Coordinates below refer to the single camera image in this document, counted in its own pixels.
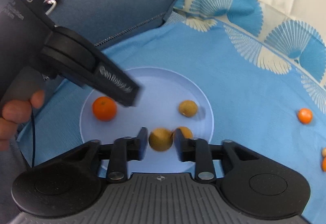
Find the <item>person's left hand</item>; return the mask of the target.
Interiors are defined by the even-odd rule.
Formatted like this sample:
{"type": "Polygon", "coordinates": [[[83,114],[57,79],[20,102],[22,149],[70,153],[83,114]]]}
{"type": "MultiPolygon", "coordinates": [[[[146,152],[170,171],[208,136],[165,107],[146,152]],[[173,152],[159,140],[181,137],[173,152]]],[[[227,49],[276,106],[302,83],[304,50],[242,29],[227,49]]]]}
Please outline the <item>person's left hand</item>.
{"type": "Polygon", "coordinates": [[[4,105],[1,116],[1,151],[9,148],[10,139],[15,136],[18,125],[27,122],[32,116],[32,109],[40,109],[44,99],[45,92],[41,90],[27,101],[15,99],[4,105]]]}

